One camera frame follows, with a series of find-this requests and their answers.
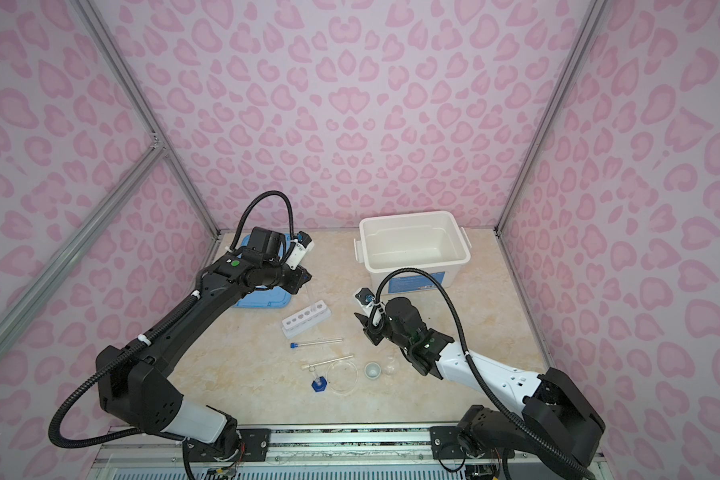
cable tie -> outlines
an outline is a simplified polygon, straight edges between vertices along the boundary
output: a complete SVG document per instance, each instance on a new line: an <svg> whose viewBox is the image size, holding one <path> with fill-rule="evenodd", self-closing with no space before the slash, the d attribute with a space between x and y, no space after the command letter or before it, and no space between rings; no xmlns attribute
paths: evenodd
<svg viewBox="0 0 720 480"><path fill-rule="evenodd" d="M138 337L136 337L136 340L141 340L142 342L144 342L146 344L146 346L152 345L152 342L150 341L150 339L146 338L146 336L143 333L141 335L139 335Z"/></svg>

white plastic bin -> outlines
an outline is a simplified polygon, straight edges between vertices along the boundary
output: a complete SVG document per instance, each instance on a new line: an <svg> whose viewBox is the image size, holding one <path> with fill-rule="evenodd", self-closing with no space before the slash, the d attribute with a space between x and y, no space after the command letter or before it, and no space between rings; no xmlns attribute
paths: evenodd
<svg viewBox="0 0 720 480"><path fill-rule="evenodd" d="M387 274L404 266L419 268L442 286L450 286L469 262L471 247L467 232L459 229L451 212L375 216L360 222L355 259L371 274L374 293ZM382 294L433 288L424 276L400 274L384 286Z"/></svg>

metal grille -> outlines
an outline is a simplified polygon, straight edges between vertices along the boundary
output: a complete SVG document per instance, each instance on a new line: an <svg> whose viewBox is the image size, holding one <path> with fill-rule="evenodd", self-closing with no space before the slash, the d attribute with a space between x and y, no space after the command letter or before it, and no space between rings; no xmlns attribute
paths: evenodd
<svg viewBox="0 0 720 480"><path fill-rule="evenodd" d="M197 480L213 480L207 468L192 468ZM183 468L119 468L113 480L186 480ZM250 466L235 480L464 480L464 470L449 473L440 466Z"/></svg>

pink heart patterned wall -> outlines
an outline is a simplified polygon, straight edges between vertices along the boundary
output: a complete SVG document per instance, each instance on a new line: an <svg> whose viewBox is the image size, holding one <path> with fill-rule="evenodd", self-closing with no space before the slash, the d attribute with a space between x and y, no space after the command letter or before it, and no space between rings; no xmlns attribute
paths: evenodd
<svg viewBox="0 0 720 480"><path fill-rule="evenodd" d="M52 446L48 421L94 373L99 351L122 347L189 292L209 246L176 179L158 164L0 362L0 480L84 478L97 448ZM86 438L115 424L93 389L61 430Z"/></svg>
<svg viewBox="0 0 720 480"><path fill-rule="evenodd" d="M616 477L720 478L720 2L616 2L507 238Z"/></svg>
<svg viewBox="0 0 720 480"><path fill-rule="evenodd" d="M0 2L0 314L150 140L64 0Z"/></svg>
<svg viewBox="0 0 720 480"><path fill-rule="evenodd" d="M494 225L586 0L97 5L216 221L277 188L299 226ZM282 226L275 202L252 220Z"/></svg>

bin handle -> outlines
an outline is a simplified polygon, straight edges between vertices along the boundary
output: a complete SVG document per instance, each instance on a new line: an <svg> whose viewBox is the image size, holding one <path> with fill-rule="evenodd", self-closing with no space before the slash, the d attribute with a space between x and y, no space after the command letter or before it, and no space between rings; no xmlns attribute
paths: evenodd
<svg viewBox="0 0 720 480"><path fill-rule="evenodd" d="M358 242L356 238L353 238L352 241L355 243L355 260L358 262L358 264L362 264L363 263L362 242Z"/></svg>
<svg viewBox="0 0 720 480"><path fill-rule="evenodd" d="M469 245L469 249L472 250L472 242L469 241L469 237L467 236L467 231L464 229L464 227L461 227L461 234L464 236L464 241L467 242L467 245Z"/></svg>

